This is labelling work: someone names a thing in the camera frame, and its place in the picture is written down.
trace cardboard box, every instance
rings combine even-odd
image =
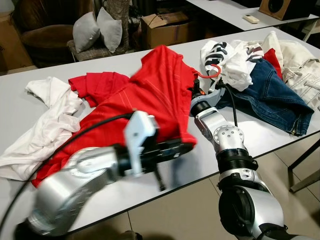
[[[196,22],[189,21],[182,12],[143,16],[141,28],[144,49],[182,44],[197,39]]]
[[[32,65],[12,23],[10,12],[0,13],[0,72]]]

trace zipper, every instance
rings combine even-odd
[[[293,135],[293,136],[295,136],[296,133],[297,133],[298,121],[299,121],[299,119],[300,119],[300,116],[301,116],[301,115],[299,115],[298,119],[295,120],[295,122],[294,122],[294,126],[293,126],[293,129],[292,129],[292,131],[291,131],[291,135]]]

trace red fabric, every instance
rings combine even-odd
[[[265,54],[263,59],[267,60],[271,65],[275,68],[276,74],[279,76],[279,78],[282,79],[282,74],[281,74],[281,67],[279,64],[279,61],[276,56],[276,51],[273,48],[270,48]]]
[[[70,79],[72,90],[98,106],[81,122],[84,130],[97,122],[130,113],[133,109],[155,116],[159,125],[157,142],[181,138],[196,144],[187,132],[195,70],[182,61],[183,56],[159,46],[142,58],[142,68],[129,80],[113,72],[88,73]],[[59,171],[76,151],[87,147],[125,144],[124,128],[128,120],[118,119],[86,133],[57,153],[32,181],[36,187],[47,176]]]
[[[116,72],[87,73],[69,79],[69,84],[71,90],[78,91],[79,98],[85,98],[92,108],[124,87],[129,80],[129,77]]]

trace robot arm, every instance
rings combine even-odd
[[[190,112],[199,130],[212,143],[218,162],[218,187],[222,191],[219,214],[223,227],[240,240],[310,240],[286,232],[283,210],[259,179],[258,163],[244,146],[244,133],[228,124],[214,107],[221,90],[204,95],[198,81],[193,90],[196,100],[192,101]]]

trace remote control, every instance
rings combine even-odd
[[[244,15],[243,18],[252,24],[257,24],[260,20],[251,15]]]

